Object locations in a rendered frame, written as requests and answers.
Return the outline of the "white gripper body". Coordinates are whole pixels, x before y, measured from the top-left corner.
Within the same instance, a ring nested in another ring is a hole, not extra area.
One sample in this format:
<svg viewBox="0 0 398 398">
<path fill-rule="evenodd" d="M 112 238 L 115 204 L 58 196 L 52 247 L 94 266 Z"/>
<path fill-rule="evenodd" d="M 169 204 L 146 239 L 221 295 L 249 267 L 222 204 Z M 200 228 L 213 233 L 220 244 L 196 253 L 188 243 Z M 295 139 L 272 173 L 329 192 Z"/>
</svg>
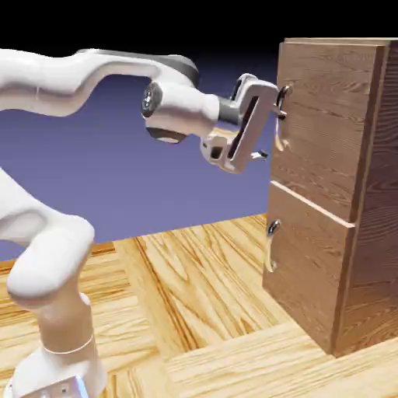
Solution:
<svg viewBox="0 0 398 398">
<path fill-rule="evenodd" d="M 239 81 L 241 84 L 234 102 L 239 107 L 242 121 L 225 161 L 225 168 L 230 173 L 242 173 L 252 159 L 267 118 L 276 109 L 279 93 L 274 83 L 260 80 L 249 73 L 241 75 Z"/>
</svg>

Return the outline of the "large wooden cabinet door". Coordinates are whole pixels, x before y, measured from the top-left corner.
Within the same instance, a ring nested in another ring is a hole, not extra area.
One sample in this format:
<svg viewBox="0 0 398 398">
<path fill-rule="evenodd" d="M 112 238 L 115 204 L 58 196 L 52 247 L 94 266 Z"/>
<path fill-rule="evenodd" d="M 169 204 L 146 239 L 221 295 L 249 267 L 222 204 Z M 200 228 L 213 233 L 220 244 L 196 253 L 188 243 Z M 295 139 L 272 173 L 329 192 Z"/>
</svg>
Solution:
<svg viewBox="0 0 398 398">
<path fill-rule="evenodd" d="M 271 177 L 347 222 L 358 212 L 358 183 L 372 125 L 384 40 L 287 39 L 278 85 L 291 86 L 273 148 Z"/>
</svg>

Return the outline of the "wooden cabinet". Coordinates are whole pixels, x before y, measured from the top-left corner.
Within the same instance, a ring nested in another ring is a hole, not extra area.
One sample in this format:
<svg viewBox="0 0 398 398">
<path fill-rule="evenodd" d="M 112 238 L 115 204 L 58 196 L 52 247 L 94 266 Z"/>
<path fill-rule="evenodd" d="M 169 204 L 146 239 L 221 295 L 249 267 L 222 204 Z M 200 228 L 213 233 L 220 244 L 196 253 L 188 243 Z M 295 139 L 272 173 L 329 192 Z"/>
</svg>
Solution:
<svg viewBox="0 0 398 398">
<path fill-rule="evenodd" d="M 398 38 L 287 39 L 384 40 L 388 44 L 328 353 L 340 357 L 398 337 Z"/>
</svg>

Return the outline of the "small wooden cabinet door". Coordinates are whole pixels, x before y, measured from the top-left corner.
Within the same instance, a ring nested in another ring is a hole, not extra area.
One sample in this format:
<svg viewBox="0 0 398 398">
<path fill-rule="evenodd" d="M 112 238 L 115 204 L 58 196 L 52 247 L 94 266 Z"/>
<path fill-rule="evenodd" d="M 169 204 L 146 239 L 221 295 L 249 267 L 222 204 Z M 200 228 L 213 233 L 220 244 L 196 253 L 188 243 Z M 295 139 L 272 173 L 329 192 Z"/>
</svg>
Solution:
<svg viewBox="0 0 398 398">
<path fill-rule="evenodd" d="M 332 351 L 340 282 L 354 237 L 354 224 L 271 181 L 267 227 L 279 219 L 263 287 L 327 353 Z"/>
</svg>

